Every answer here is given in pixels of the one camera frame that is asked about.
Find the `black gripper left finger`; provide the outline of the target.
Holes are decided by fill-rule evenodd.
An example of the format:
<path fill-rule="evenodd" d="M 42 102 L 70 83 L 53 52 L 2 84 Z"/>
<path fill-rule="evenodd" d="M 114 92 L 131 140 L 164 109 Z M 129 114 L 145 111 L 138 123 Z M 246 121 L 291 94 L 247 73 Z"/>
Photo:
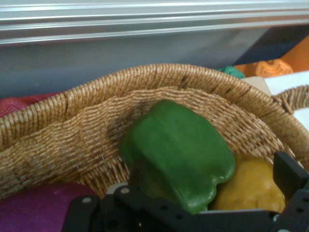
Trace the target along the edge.
<path fill-rule="evenodd" d="M 74 198 L 64 232 L 198 232 L 197 217 L 164 198 L 150 198 L 137 187 L 123 186 L 103 199 Z"/>

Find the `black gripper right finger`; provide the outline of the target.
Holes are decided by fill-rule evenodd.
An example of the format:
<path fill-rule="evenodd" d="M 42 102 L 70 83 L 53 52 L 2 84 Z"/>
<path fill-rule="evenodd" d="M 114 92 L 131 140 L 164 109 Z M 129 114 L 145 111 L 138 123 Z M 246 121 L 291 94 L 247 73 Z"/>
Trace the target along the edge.
<path fill-rule="evenodd" d="M 309 173 L 286 152 L 275 152 L 273 179 L 288 202 L 271 228 L 272 232 L 309 230 Z"/>

